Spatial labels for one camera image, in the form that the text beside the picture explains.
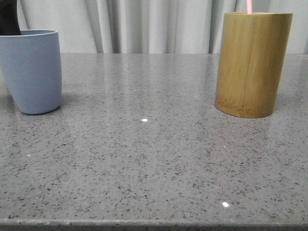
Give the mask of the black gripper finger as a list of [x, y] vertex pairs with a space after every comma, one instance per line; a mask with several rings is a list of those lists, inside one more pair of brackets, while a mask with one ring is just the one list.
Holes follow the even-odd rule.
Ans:
[[0, 1], [0, 35], [21, 35], [17, 16], [17, 0]]

